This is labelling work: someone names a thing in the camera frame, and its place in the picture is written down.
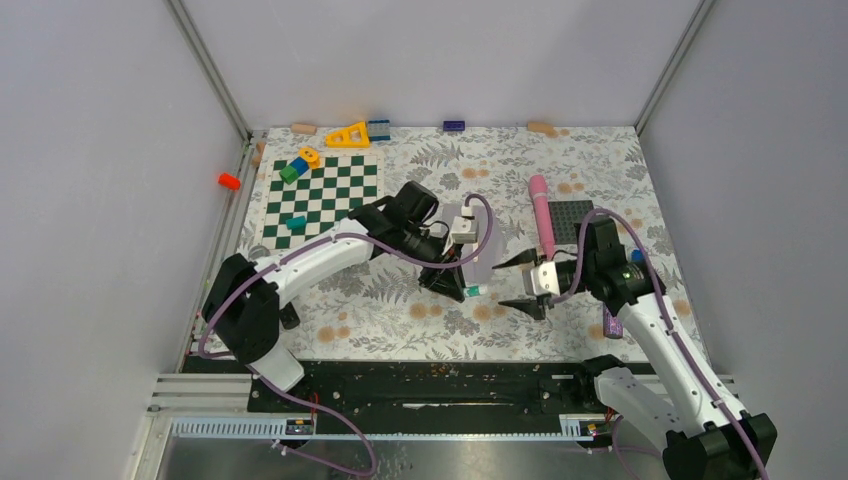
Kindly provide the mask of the green white glue stick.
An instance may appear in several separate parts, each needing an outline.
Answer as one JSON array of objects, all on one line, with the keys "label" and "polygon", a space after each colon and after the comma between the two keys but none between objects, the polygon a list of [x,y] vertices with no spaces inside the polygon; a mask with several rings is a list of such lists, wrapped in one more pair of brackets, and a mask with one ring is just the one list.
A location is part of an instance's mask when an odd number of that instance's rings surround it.
[{"label": "green white glue stick", "polygon": [[488,293],[488,287],[486,285],[473,285],[466,287],[463,292],[466,297],[480,297]]}]

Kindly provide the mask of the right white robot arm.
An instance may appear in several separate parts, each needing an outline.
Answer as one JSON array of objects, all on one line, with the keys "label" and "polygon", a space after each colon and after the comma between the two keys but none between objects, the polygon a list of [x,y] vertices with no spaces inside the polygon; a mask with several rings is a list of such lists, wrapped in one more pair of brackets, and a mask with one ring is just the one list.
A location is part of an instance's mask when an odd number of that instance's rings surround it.
[{"label": "right white robot arm", "polygon": [[590,293],[636,340],[666,395],[604,355],[583,363],[573,386],[577,405],[589,412],[609,407],[630,422],[659,450],[671,479],[767,478],[774,423],[765,413],[751,414],[715,374],[673,313],[651,260],[630,260],[617,230],[626,224],[596,208],[576,227],[576,259],[555,262],[528,249],[503,262],[527,267],[526,297],[505,306],[541,320],[555,305]]}]

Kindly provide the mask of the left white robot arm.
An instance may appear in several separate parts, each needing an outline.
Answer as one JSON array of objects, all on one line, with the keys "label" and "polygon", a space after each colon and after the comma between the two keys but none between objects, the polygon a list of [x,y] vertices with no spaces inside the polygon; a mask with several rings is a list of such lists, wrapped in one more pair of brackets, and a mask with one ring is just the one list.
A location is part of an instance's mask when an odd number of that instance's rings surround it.
[{"label": "left white robot arm", "polygon": [[292,301],[303,291],[389,253],[420,266],[420,287],[463,301],[461,248],[448,236],[434,236],[426,225],[437,205],[430,190],[409,181],[396,195],[354,208],[326,232],[284,254],[259,260],[229,256],[201,307],[204,333],[217,335],[240,364],[269,382],[282,408],[301,409],[311,387],[281,332],[299,325]]}]

